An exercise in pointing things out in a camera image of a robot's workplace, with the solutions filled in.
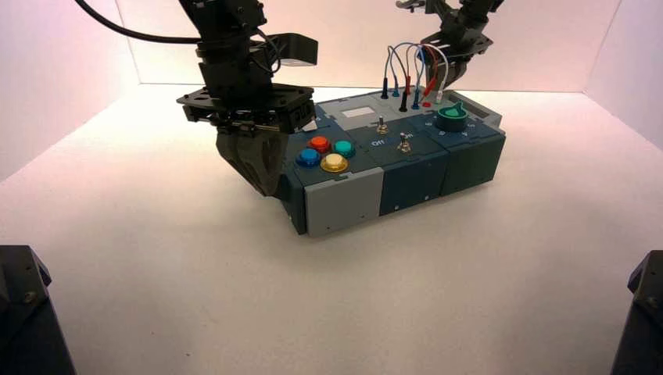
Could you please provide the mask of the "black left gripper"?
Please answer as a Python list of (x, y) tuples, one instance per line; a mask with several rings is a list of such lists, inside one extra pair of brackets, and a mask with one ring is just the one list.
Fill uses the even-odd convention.
[(315, 44), (199, 44), (203, 88), (177, 99), (189, 121), (221, 127), (258, 128), (260, 138), (218, 134), (217, 151), (256, 191), (272, 196), (278, 189), (288, 134), (315, 118), (313, 88), (275, 84), (270, 63), (315, 66)]

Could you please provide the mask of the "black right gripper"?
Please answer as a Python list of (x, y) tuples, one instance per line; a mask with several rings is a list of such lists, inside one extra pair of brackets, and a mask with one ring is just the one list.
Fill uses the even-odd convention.
[(472, 56), (483, 54), (493, 44), (493, 40), (483, 31), (489, 22), (492, 5), (425, 5), (425, 14), (436, 14), (441, 21), (439, 30), (421, 40), (424, 44), (449, 45), (443, 58), (440, 90), (446, 90), (453, 82), (466, 74)]

